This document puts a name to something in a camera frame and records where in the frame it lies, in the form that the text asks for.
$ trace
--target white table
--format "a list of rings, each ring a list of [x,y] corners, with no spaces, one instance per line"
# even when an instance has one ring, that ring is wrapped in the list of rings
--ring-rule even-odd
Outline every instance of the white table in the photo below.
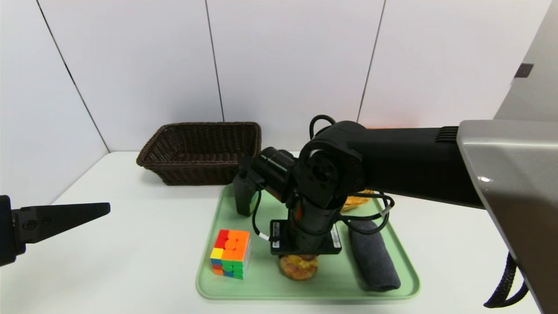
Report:
[[[136,165],[136,156],[106,155],[56,201],[110,202],[112,211],[28,245],[3,267],[3,314],[538,313],[530,294],[509,308],[482,306],[507,254],[486,212],[406,197],[395,197],[390,221],[421,279],[416,298],[382,304],[209,301],[196,291],[195,278],[222,187],[165,186]]]

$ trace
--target label sticker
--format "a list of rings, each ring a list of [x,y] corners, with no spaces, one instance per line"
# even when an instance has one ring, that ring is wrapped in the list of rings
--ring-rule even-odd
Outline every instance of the label sticker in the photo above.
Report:
[[[273,223],[273,237],[279,237],[279,223],[278,222],[274,222]],[[271,243],[271,247],[274,249],[278,249],[279,248],[279,241],[275,241]]]
[[[337,233],[336,225],[333,225],[333,228],[331,228],[331,239],[333,240],[333,247],[336,249],[340,249],[341,240],[339,240],[339,234]]]

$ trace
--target gray metal cover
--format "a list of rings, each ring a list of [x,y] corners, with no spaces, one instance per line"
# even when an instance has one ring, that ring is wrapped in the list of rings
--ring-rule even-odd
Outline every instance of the gray metal cover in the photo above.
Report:
[[[558,313],[558,122],[464,121],[458,144],[539,309]]]

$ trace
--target screw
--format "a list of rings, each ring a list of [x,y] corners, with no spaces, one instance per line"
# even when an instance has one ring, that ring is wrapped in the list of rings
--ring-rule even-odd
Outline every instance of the screw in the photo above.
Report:
[[[25,230],[33,230],[37,226],[37,222],[35,220],[27,220],[23,223],[22,227]]]
[[[50,217],[45,217],[42,219],[41,223],[44,227],[48,227],[50,226],[50,223],[52,223],[52,219]]]

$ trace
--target black cable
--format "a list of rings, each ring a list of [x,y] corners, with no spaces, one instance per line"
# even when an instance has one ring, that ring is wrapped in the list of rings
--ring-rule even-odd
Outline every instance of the black cable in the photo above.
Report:
[[[328,121],[329,123],[331,123],[332,125],[336,124],[337,122],[335,122],[335,120],[327,115],[317,115],[314,118],[312,118],[312,120],[310,121],[310,139],[314,138],[314,124],[316,124],[316,121],[318,120],[325,120]]]
[[[260,232],[258,227],[256,226],[256,213],[258,212],[258,207],[261,200],[262,200],[262,190],[258,190],[258,200],[256,201],[254,212],[252,212],[252,227],[254,228],[254,232],[256,233],[257,236],[259,236]]]
[[[488,301],[484,304],[484,307],[488,308],[498,308],[498,307],[507,307],[513,304],[516,304],[521,299],[527,295],[529,292],[529,288],[523,281],[521,288],[514,294],[512,297],[507,299],[509,292],[512,290],[513,280],[516,276],[516,269],[517,264],[516,261],[513,259],[512,254],[508,253],[508,258],[506,260],[506,267],[504,268],[504,274],[502,275],[502,279],[498,283],[498,286],[494,290],[494,293],[490,297]]]
[[[368,198],[381,198],[383,200],[384,203],[384,210],[390,210],[393,206],[395,206],[395,201],[393,200],[393,198],[391,198],[390,196],[385,195],[383,192],[380,192],[379,194],[368,194],[368,193],[355,193],[352,194],[352,196],[357,196],[357,197],[368,197]],[[346,216],[346,215],[339,215],[340,218],[339,220],[343,221],[343,223],[345,223],[347,225],[347,227],[349,227],[350,229],[354,230],[355,232],[358,232],[360,234],[363,235],[373,235],[375,233],[380,232],[388,223],[389,221],[389,212],[387,212],[383,217],[383,221],[382,223],[375,229],[372,230],[362,230],[359,229],[355,226],[353,226],[349,221],[350,220],[375,220],[378,218],[382,217],[381,213],[375,214],[375,215],[371,215],[371,216]]]

